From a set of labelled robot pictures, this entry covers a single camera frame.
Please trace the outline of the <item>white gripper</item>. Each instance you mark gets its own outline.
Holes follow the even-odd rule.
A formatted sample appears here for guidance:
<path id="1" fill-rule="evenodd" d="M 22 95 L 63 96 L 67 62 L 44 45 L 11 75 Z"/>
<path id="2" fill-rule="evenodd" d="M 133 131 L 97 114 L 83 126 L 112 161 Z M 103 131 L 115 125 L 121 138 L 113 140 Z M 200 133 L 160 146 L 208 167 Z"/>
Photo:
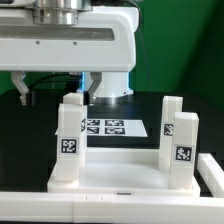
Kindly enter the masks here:
<path id="1" fill-rule="evenodd" d="M 95 7 L 75 26 L 37 25 L 28 9 L 0 9 L 0 70 L 85 72 L 85 101 L 94 104 L 101 72 L 135 66 L 138 22 L 133 7 Z"/>

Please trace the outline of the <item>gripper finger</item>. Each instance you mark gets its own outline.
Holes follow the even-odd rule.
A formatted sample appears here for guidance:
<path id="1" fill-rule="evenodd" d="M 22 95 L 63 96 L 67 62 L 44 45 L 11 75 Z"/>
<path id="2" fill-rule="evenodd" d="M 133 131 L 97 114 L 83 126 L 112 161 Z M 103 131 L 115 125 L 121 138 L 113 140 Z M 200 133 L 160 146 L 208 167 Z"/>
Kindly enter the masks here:
<path id="1" fill-rule="evenodd" d="M 13 71 L 11 73 L 11 81 L 20 93 L 20 101 L 23 106 L 33 105 L 33 93 L 26 85 L 24 79 L 26 73 L 24 71 Z"/>

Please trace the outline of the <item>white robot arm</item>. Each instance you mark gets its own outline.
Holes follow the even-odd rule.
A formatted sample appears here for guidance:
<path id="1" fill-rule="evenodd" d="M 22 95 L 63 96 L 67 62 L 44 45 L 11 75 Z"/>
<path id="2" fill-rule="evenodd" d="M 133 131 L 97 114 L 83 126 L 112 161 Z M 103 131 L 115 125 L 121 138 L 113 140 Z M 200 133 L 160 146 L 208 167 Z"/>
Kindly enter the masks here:
<path id="1" fill-rule="evenodd" d="M 92 104 L 128 98 L 141 12 L 132 0 L 0 0 L 0 71 L 28 103 L 28 72 L 81 74 Z"/>

